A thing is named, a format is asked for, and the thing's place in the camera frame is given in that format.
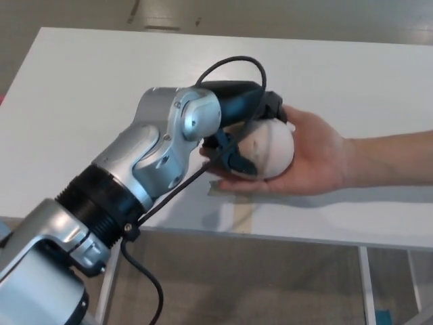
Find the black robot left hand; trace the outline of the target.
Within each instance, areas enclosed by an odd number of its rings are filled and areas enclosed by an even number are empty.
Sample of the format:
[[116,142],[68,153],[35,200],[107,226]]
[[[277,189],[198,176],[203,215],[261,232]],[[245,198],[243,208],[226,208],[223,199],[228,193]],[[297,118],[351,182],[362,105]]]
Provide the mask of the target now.
[[252,81],[207,81],[221,106],[221,126],[203,148],[215,165],[246,179],[283,173],[294,157],[292,126],[282,98]]

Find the person's bare hand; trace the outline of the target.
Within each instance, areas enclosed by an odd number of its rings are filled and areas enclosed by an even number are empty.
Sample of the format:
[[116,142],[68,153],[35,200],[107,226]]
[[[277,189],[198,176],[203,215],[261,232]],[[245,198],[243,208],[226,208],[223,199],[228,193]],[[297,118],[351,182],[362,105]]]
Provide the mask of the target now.
[[283,109],[288,121],[295,126],[292,165],[268,180],[242,179],[213,165],[207,172],[219,177],[218,189],[236,193],[314,196],[344,187],[348,141],[316,114],[291,106]]

